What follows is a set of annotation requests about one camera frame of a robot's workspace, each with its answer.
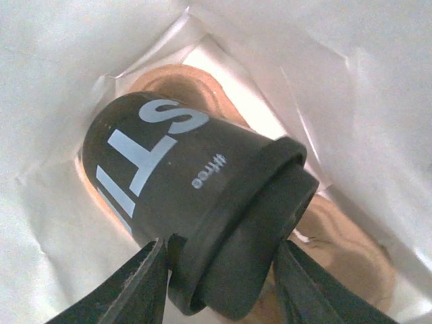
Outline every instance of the black plastic cup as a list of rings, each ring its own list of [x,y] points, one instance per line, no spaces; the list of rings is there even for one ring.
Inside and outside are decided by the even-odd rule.
[[[305,160],[291,138],[269,140],[151,92],[110,103],[82,149],[88,179],[135,240],[169,242],[173,303],[233,320],[252,308],[318,187]]]

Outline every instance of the white paper bag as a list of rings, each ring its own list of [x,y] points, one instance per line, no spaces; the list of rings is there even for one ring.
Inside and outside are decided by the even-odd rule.
[[[0,323],[47,321],[137,251],[87,195],[74,159],[104,105],[206,34],[307,145],[323,194],[391,252],[391,315],[426,323],[431,14],[422,1],[0,3]],[[168,309],[166,323],[215,321]]]

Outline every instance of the white plastic bag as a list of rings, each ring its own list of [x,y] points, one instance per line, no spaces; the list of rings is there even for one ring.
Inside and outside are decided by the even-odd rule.
[[[401,273],[391,315],[426,323],[431,9],[353,0],[1,3],[0,323],[48,320],[137,251],[92,203],[74,159],[107,102],[146,69],[182,62],[207,33],[308,146],[323,193],[389,248]],[[169,310],[166,323],[210,323]]]

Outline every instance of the letter s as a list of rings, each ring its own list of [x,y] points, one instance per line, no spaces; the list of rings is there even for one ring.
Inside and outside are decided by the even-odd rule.
[[[209,116],[200,111],[189,108],[176,108],[166,111],[157,111],[156,108],[164,105],[178,106],[177,101],[157,99],[149,101],[140,108],[140,118],[148,123],[163,122],[174,117],[189,115],[191,118],[185,121],[173,121],[168,130],[169,134],[182,134],[201,127],[208,122]]]

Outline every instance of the black rubber cap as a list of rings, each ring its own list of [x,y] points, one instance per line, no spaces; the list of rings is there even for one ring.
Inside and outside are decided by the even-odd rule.
[[[231,319],[252,307],[317,189],[305,160],[291,138],[272,141],[148,92],[110,103],[82,149],[88,179],[133,237],[171,238],[174,304]]]

